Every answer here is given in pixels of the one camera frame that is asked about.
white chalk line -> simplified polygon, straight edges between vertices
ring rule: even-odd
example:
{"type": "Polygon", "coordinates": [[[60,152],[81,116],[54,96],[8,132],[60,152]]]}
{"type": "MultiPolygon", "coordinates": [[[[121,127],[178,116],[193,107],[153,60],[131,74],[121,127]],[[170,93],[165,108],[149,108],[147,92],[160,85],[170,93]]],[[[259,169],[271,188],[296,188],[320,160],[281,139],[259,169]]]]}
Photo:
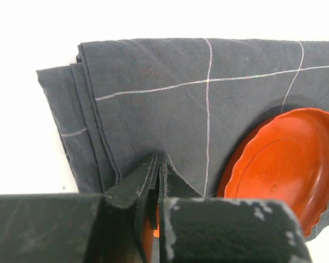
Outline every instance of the white chalk line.
{"type": "Polygon", "coordinates": [[[61,133],[61,137],[73,137],[73,136],[76,136],[76,135],[78,135],[78,134],[84,133],[87,129],[88,129],[88,128],[85,127],[85,128],[83,128],[83,129],[81,129],[81,130],[79,130],[79,131],[76,131],[75,133],[68,133],[68,134],[63,134],[63,133],[61,133]]]}
{"type": "MultiPolygon", "coordinates": [[[[320,216],[325,215],[329,212],[329,209],[326,210],[325,212],[321,213],[320,216]]],[[[316,225],[316,237],[318,236],[318,224],[316,225]]]]}
{"type": "Polygon", "coordinates": [[[298,67],[298,70],[297,70],[297,72],[296,72],[296,74],[295,74],[295,77],[294,77],[294,79],[292,80],[292,82],[291,82],[291,84],[290,84],[290,86],[289,86],[289,89],[288,89],[287,92],[286,92],[286,95],[285,95],[285,98],[284,98],[284,100],[283,100],[283,103],[281,104],[281,110],[280,110],[280,113],[283,112],[283,108],[284,108],[284,104],[285,104],[286,98],[287,98],[288,95],[289,95],[289,92],[290,92],[290,90],[291,90],[292,84],[294,84],[294,81],[295,81],[295,79],[296,79],[298,73],[300,72],[300,69],[301,69],[301,67],[302,67],[302,63],[303,63],[303,57],[304,57],[304,55],[305,55],[305,50],[304,50],[304,48],[303,48],[303,45],[302,45],[300,42],[298,42],[298,41],[297,41],[297,43],[299,43],[300,46],[301,46],[301,48],[302,48],[301,62],[300,62],[300,66],[298,67]]]}
{"type": "Polygon", "coordinates": [[[172,161],[172,159],[171,159],[171,157],[169,156],[169,155],[166,155],[167,156],[167,159],[169,160],[169,164],[171,165],[171,167],[172,167],[172,169],[173,169],[173,171],[187,184],[187,185],[189,185],[195,192],[197,192],[198,194],[200,194],[199,192],[198,192],[198,190],[197,189],[195,189],[184,177],[182,177],[179,173],[178,173],[178,171],[177,171],[177,169],[175,168],[175,166],[174,166],[174,164],[173,164],[173,161],[172,161]]]}
{"type": "Polygon", "coordinates": [[[203,196],[206,196],[207,182],[208,182],[208,169],[209,169],[209,74],[211,73],[212,66],[212,46],[211,43],[205,39],[209,47],[209,66],[207,71],[207,83],[206,83],[206,110],[207,110],[207,142],[206,142],[206,178],[205,178],[205,187],[203,190],[203,196]]]}
{"type": "MultiPolygon", "coordinates": [[[[245,77],[212,78],[212,79],[209,79],[209,82],[238,81],[238,80],[242,80],[242,79],[271,77],[271,76],[285,74],[285,73],[292,73],[292,72],[298,72],[298,71],[307,71],[307,70],[316,70],[316,69],[319,69],[319,68],[329,68],[329,65],[327,65],[327,66],[317,66],[317,67],[307,67],[307,68],[301,68],[301,69],[297,69],[297,70],[285,70],[285,71],[278,71],[278,72],[274,72],[274,73],[268,73],[268,74],[262,74],[262,75],[252,75],[252,76],[245,76],[245,77]]],[[[142,94],[142,93],[161,92],[161,91],[164,91],[164,90],[175,89],[175,88],[179,88],[179,87],[186,86],[186,85],[200,84],[200,83],[205,83],[205,82],[207,82],[207,79],[204,79],[204,80],[201,80],[201,81],[185,82],[185,83],[181,83],[181,84],[178,84],[178,85],[172,85],[172,86],[169,86],[169,87],[158,88],[158,89],[131,90],[131,91],[128,91],[128,92],[116,92],[116,93],[113,93],[111,95],[96,98],[95,100],[96,101],[101,101],[101,100],[110,99],[110,98],[113,98],[113,97],[116,97],[116,96],[119,96],[119,95],[127,95],[127,94],[142,94]]]]}

worn paint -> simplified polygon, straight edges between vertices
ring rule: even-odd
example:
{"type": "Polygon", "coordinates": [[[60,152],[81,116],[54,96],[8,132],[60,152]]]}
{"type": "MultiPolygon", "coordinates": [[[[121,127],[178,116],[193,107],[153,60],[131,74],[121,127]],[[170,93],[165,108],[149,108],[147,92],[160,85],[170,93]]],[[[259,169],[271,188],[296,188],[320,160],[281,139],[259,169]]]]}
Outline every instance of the worn paint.
{"type": "Polygon", "coordinates": [[[312,263],[309,260],[299,258],[298,256],[292,255],[288,263],[312,263]]]}
{"type": "Polygon", "coordinates": [[[191,197],[191,200],[193,200],[194,202],[202,203],[202,202],[204,202],[206,199],[205,199],[204,197],[191,197]]]}
{"type": "Polygon", "coordinates": [[[296,242],[295,242],[294,233],[291,232],[291,231],[286,231],[285,232],[285,236],[287,236],[289,238],[289,240],[288,240],[289,245],[295,247],[296,246],[296,242]]]}
{"type": "Polygon", "coordinates": [[[297,234],[299,236],[299,238],[305,242],[305,237],[301,231],[301,228],[298,227],[300,225],[300,222],[298,221],[297,217],[295,216],[294,212],[291,210],[291,208],[285,204],[285,203],[280,203],[282,209],[284,210],[284,212],[289,216],[289,218],[295,222],[296,225],[296,229],[295,229],[295,234],[297,234]]]}
{"type": "Polygon", "coordinates": [[[171,210],[174,210],[174,207],[178,207],[177,201],[178,198],[170,198],[165,202],[165,210],[167,216],[164,217],[164,225],[165,225],[165,235],[166,235],[166,253],[167,253],[167,260],[174,259],[174,249],[172,246],[177,241],[177,237],[173,231],[173,226],[171,223],[171,210]]]}
{"type": "Polygon", "coordinates": [[[259,209],[258,207],[254,208],[254,216],[257,218],[260,218],[262,221],[264,221],[264,214],[262,213],[261,209],[259,209]]]}
{"type": "Polygon", "coordinates": [[[259,204],[263,211],[266,213],[273,213],[273,210],[268,206],[268,203],[271,203],[271,201],[264,201],[260,199],[235,199],[235,198],[217,198],[217,200],[220,200],[222,202],[231,203],[234,205],[240,205],[242,202],[248,204],[248,205],[254,205],[259,204]]]}

white grid line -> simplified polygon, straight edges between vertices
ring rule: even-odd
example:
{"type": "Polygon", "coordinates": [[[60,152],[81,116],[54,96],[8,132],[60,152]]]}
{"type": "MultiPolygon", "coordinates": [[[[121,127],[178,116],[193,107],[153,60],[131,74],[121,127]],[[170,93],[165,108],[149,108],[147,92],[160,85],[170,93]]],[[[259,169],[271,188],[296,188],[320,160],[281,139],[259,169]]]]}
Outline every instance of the white grid line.
{"type": "Polygon", "coordinates": [[[150,93],[150,92],[161,92],[161,91],[167,90],[167,89],[174,89],[174,88],[179,88],[181,86],[192,85],[192,84],[200,84],[200,83],[204,83],[204,82],[207,82],[207,80],[205,79],[204,81],[185,82],[185,83],[181,83],[181,84],[178,84],[178,85],[173,85],[173,86],[158,88],[158,89],[131,90],[129,92],[116,92],[116,93],[113,93],[112,95],[96,98],[95,100],[96,101],[106,100],[106,99],[113,98],[115,96],[125,95],[125,94],[141,94],[141,93],[150,93]]]}
{"type": "Polygon", "coordinates": [[[81,129],[81,130],[79,130],[79,131],[76,131],[75,133],[68,133],[68,134],[63,134],[63,133],[61,133],[61,137],[73,137],[73,136],[76,136],[76,135],[78,135],[78,134],[84,133],[87,129],[88,129],[88,128],[85,127],[85,128],[83,128],[83,129],[81,129]]]}
{"type": "Polygon", "coordinates": [[[298,73],[300,72],[300,69],[301,69],[301,67],[302,67],[302,63],[303,63],[303,57],[304,57],[304,55],[305,55],[305,50],[304,50],[304,48],[303,48],[303,45],[302,45],[300,42],[298,42],[298,41],[297,41],[297,43],[299,43],[300,46],[301,46],[301,48],[302,48],[301,62],[300,62],[300,66],[298,67],[298,70],[297,70],[297,72],[296,72],[296,74],[295,74],[295,77],[294,77],[294,79],[292,80],[292,82],[291,82],[291,84],[290,84],[290,86],[289,86],[289,89],[288,89],[287,92],[286,92],[286,95],[285,95],[284,101],[283,101],[283,103],[281,104],[281,110],[280,110],[280,113],[283,112],[284,104],[285,104],[286,98],[287,98],[287,96],[289,95],[289,92],[290,92],[290,90],[291,90],[292,84],[294,84],[294,81],[295,81],[295,79],[296,79],[298,73]]]}
{"type": "Polygon", "coordinates": [[[217,194],[217,192],[207,196],[206,198],[210,198],[210,197],[214,196],[215,194],[217,194]]]}
{"type": "Polygon", "coordinates": [[[146,181],[148,180],[149,173],[150,173],[150,171],[151,171],[151,168],[152,168],[152,162],[154,161],[154,158],[155,158],[155,154],[153,153],[153,154],[152,154],[152,159],[151,159],[151,162],[150,162],[150,166],[149,166],[149,170],[148,170],[148,173],[147,173],[147,175],[146,175],[146,177],[145,177],[144,184],[143,184],[143,186],[141,187],[141,190],[140,190],[140,192],[139,192],[139,196],[140,196],[141,193],[143,192],[144,187],[145,187],[145,184],[146,184],[146,181]]]}
{"type": "MultiPolygon", "coordinates": [[[[284,106],[285,101],[286,101],[286,98],[287,98],[287,96],[288,96],[288,94],[289,94],[289,92],[291,90],[292,84],[294,83],[294,81],[295,81],[295,79],[296,79],[296,77],[297,77],[297,75],[299,74],[300,71],[315,70],[315,69],[320,69],[320,68],[329,68],[329,65],[301,68],[302,67],[302,63],[303,63],[303,59],[304,59],[304,48],[303,48],[301,42],[297,41],[297,43],[299,43],[301,45],[301,48],[302,48],[302,58],[301,58],[300,66],[299,66],[299,68],[297,70],[285,70],[285,71],[278,71],[278,72],[273,72],[273,73],[267,73],[267,74],[261,74],[261,75],[251,75],[251,76],[244,76],[244,77],[231,77],[231,78],[215,78],[215,79],[210,79],[209,78],[209,74],[211,72],[211,66],[212,66],[212,46],[211,46],[210,42],[207,39],[205,39],[205,41],[207,42],[207,44],[209,46],[209,52],[210,52],[210,61],[209,61],[209,68],[208,68],[208,72],[207,72],[207,79],[201,80],[201,81],[184,82],[184,83],[181,83],[181,84],[172,85],[172,86],[163,87],[163,88],[157,88],[157,89],[130,90],[130,91],[127,91],[127,92],[116,92],[116,93],[113,93],[111,95],[102,96],[102,97],[99,97],[99,98],[96,98],[95,99],[96,101],[102,101],[102,100],[110,99],[110,98],[113,98],[113,97],[116,97],[116,96],[119,96],[119,95],[144,94],[144,93],[160,92],[160,91],[164,91],[164,90],[170,90],[170,89],[179,88],[179,87],[186,86],[186,85],[201,84],[201,83],[205,83],[206,82],[207,144],[206,144],[206,178],[205,178],[205,189],[204,189],[203,196],[206,195],[206,188],[207,188],[207,181],[208,181],[208,168],[209,168],[209,126],[210,126],[210,123],[209,123],[210,122],[210,112],[209,112],[209,83],[210,82],[238,81],[238,80],[243,80],[243,79],[254,79],[254,78],[271,77],[271,76],[276,76],[276,75],[280,75],[280,74],[296,72],[296,75],[295,75],[294,79],[292,80],[292,82],[291,82],[291,84],[289,86],[289,89],[288,89],[288,91],[286,93],[286,96],[284,98],[284,101],[282,103],[282,107],[281,107],[281,112],[282,112],[283,106],[284,106]]],[[[61,136],[74,136],[74,135],[79,134],[79,132],[80,133],[81,132],[84,132],[84,129],[82,129],[81,131],[77,131],[76,133],[73,133],[73,134],[63,134],[61,136]]],[[[175,167],[174,167],[173,162],[172,162],[171,159],[170,159],[170,161],[171,161],[171,165],[173,167],[173,170],[177,174],[179,174],[175,170],[175,167]]]]}
{"type": "Polygon", "coordinates": [[[325,214],[327,214],[328,212],[329,212],[329,209],[326,210],[324,213],[321,213],[321,215],[325,215],[325,214]]]}
{"type": "Polygon", "coordinates": [[[194,191],[195,192],[197,192],[198,194],[200,194],[199,192],[198,192],[198,190],[196,190],[191,184],[189,184],[189,182],[184,178],[184,177],[182,177],[179,173],[178,173],[178,171],[177,171],[177,169],[175,168],[175,166],[174,166],[174,163],[173,163],[173,161],[172,161],[172,159],[171,159],[171,157],[169,156],[169,155],[166,155],[167,156],[167,158],[168,158],[168,160],[169,160],[169,163],[170,163],[170,165],[171,165],[171,167],[172,167],[172,169],[173,169],[173,171],[187,184],[187,185],[189,185],[192,189],[194,189],[194,191]]]}
{"type": "Polygon", "coordinates": [[[212,66],[212,46],[211,43],[205,39],[209,47],[209,66],[207,71],[207,80],[206,80],[206,110],[207,110],[207,142],[206,142],[206,177],[205,177],[205,187],[203,190],[203,196],[206,196],[207,182],[208,182],[208,168],[209,168],[209,74],[211,72],[212,66]]]}
{"type": "MultiPolygon", "coordinates": [[[[285,74],[285,73],[292,73],[292,72],[298,72],[298,71],[307,71],[307,70],[316,70],[316,69],[320,69],[320,68],[329,68],[329,65],[327,65],[327,66],[317,66],[317,67],[307,67],[307,68],[301,68],[301,69],[297,69],[297,70],[285,70],[285,71],[278,71],[278,72],[274,72],[274,73],[268,73],[268,74],[262,74],[262,75],[252,75],[252,76],[245,76],[245,77],[211,78],[209,80],[209,82],[238,81],[238,80],[242,80],[242,79],[271,77],[271,76],[285,74]]],[[[178,84],[178,85],[173,85],[173,86],[158,88],[158,89],[131,90],[131,91],[128,91],[128,92],[116,92],[116,93],[113,93],[111,95],[96,98],[95,100],[96,101],[106,100],[106,99],[110,99],[110,98],[113,98],[113,97],[116,97],[116,96],[119,96],[119,95],[127,95],[127,94],[142,94],[142,93],[161,92],[161,91],[168,90],[168,89],[179,88],[181,86],[192,85],[192,84],[200,84],[200,83],[205,83],[205,82],[207,82],[207,79],[204,79],[202,81],[184,82],[184,83],[181,83],[181,84],[178,84]]]]}

folded fabric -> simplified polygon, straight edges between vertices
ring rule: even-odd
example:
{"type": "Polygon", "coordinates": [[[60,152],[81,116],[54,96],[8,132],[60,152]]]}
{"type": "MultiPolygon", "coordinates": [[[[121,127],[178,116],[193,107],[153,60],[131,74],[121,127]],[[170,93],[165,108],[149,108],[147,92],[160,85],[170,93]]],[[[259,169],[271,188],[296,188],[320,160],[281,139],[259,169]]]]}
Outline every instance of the folded fabric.
{"type": "MultiPolygon", "coordinates": [[[[81,192],[118,183],[153,151],[203,196],[258,123],[329,111],[329,42],[137,39],[83,43],[38,71],[81,192]]],[[[309,239],[329,225],[328,211],[309,239]]]]}

orange object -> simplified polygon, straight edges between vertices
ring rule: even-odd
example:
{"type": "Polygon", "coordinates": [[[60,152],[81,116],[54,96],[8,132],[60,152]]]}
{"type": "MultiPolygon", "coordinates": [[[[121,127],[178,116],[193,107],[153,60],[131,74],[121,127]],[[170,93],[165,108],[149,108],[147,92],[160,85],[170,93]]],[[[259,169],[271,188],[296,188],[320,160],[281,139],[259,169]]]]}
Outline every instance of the orange object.
{"type": "Polygon", "coordinates": [[[158,212],[158,205],[156,206],[157,229],[154,230],[154,237],[160,237],[160,213],[158,212]]]}
{"type": "Polygon", "coordinates": [[[223,173],[222,196],[284,201],[310,235],[329,201],[329,113],[299,108],[256,127],[223,173]]]}

